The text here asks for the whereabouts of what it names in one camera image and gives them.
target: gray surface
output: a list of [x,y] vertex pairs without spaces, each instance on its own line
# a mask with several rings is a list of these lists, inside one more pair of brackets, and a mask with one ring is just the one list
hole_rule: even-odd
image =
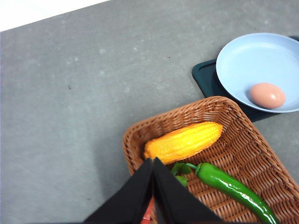
[[[113,0],[1,33],[3,224],[81,221],[129,177],[133,123],[203,98],[191,69],[252,32],[299,35],[290,1]],[[256,122],[299,181],[299,113]]]

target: brown egg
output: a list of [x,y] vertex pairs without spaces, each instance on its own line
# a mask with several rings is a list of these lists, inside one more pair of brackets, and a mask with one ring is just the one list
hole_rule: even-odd
[[266,109],[280,107],[285,102],[284,92],[271,83],[259,83],[250,89],[253,102]]

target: light blue plate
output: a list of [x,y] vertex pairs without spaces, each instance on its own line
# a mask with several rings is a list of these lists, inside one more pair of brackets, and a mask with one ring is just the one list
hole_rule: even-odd
[[[257,110],[299,111],[299,42],[268,33],[249,34],[229,42],[217,57],[216,70],[223,87],[237,100]],[[251,102],[249,90],[272,83],[285,93],[285,103],[268,110]]]

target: red object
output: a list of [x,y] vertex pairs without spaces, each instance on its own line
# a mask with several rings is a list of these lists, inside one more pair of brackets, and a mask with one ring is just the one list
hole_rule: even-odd
[[140,224],[150,224],[150,215],[151,215],[153,205],[154,205],[154,198],[152,197]]

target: brown woven basket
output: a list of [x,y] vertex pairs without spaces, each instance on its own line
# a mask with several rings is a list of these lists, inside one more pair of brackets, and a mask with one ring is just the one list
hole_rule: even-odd
[[[299,224],[299,187],[239,106],[225,97],[205,98],[131,126],[123,138],[130,173],[142,164],[147,141],[203,121],[222,124],[222,135],[211,147],[183,162],[216,165],[263,198],[282,224]],[[194,173],[187,177],[188,190],[225,221],[258,221],[244,206],[201,183]]]

